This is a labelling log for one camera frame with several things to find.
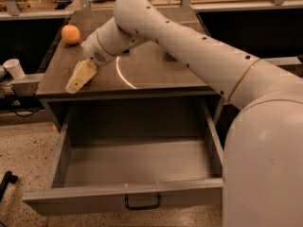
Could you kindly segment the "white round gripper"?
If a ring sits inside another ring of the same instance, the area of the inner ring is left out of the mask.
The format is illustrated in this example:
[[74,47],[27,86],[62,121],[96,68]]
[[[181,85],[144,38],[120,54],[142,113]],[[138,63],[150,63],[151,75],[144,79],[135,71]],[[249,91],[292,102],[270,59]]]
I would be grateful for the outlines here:
[[115,18],[96,29],[81,44],[85,61],[79,61],[68,80],[65,90],[75,94],[97,73],[97,66],[105,66],[126,50],[146,42],[119,28]]

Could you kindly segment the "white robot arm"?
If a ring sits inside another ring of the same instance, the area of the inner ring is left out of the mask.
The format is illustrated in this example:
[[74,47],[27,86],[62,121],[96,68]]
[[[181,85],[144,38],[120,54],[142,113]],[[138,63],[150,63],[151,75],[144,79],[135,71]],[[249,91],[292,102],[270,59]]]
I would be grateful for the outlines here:
[[113,18],[84,41],[66,91],[147,40],[240,111],[224,146],[223,227],[303,227],[302,78],[172,22],[148,0],[116,0]]

